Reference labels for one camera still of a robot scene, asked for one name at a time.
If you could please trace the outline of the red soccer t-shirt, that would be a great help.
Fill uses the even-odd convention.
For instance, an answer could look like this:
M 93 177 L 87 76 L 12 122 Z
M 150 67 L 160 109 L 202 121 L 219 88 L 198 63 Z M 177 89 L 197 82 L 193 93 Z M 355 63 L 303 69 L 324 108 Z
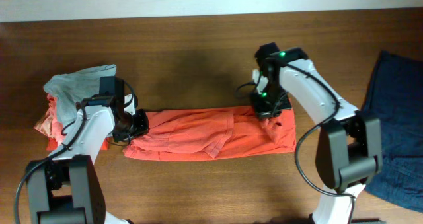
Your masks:
M 292 109 L 259 120 L 252 107 L 147 112 L 149 131 L 123 150 L 144 161 L 213 161 L 291 153 L 296 147 Z

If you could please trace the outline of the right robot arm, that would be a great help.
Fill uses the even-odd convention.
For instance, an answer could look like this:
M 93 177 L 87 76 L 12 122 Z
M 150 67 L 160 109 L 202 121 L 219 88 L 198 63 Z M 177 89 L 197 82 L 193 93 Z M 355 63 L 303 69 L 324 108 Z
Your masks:
M 291 108 L 292 95 L 314 122 L 294 151 L 299 174 L 321 195 L 310 223 L 352 223 L 358 195 L 383 168 L 379 118 L 344 100 L 301 48 L 280 50 L 272 42 L 261 45 L 254 58 L 258 69 L 252 74 L 250 101 L 258 119 L 281 116 Z M 315 166 L 322 188 L 307 178 L 299 161 L 302 143 L 315 131 Z

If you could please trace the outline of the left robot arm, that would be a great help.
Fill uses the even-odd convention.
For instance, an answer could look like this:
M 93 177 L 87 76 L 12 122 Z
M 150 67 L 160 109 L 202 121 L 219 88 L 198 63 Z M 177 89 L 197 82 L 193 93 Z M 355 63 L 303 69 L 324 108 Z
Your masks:
M 28 192 L 32 223 L 126 222 L 107 212 L 94 163 L 107 138 L 130 143 L 149 131 L 137 96 L 124 95 L 129 87 L 116 76 L 101 77 L 99 92 L 75 105 L 77 117 L 64 127 L 63 143 L 46 158 L 28 163 L 15 194 L 15 223 L 22 188 Z

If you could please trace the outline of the grey folded shirt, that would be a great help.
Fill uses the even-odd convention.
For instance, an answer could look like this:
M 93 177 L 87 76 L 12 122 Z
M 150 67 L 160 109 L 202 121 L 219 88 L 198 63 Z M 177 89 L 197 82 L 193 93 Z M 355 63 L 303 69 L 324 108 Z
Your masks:
M 54 75 L 43 90 L 56 99 L 56 116 L 64 126 L 77 117 L 76 102 L 98 94 L 100 78 L 115 76 L 116 65 L 90 67 L 61 75 Z

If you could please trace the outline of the pink folded garment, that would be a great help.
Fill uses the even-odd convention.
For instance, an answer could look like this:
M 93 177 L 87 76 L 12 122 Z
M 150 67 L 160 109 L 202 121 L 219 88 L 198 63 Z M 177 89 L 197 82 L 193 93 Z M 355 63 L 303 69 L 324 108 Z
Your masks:
M 65 125 L 68 125 L 69 122 L 64 124 L 58 120 L 56 114 L 57 98 L 47 94 L 47 100 L 48 109 L 46 113 L 36 122 L 34 129 L 39 131 L 42 135 L 45 135 L 48 139 L 56 138 L 63 139 L 64 141 L 65 135 L 62 134 L 62 129 L 65 127 Z

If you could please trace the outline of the navy blue garment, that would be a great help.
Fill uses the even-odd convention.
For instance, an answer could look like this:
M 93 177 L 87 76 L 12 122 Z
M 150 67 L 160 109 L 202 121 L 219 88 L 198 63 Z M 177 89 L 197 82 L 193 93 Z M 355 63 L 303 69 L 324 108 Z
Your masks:
M 383 157 L 366 192 L 422 212 L 422 62 L 381 51 L 362 108 L 380 119 Z

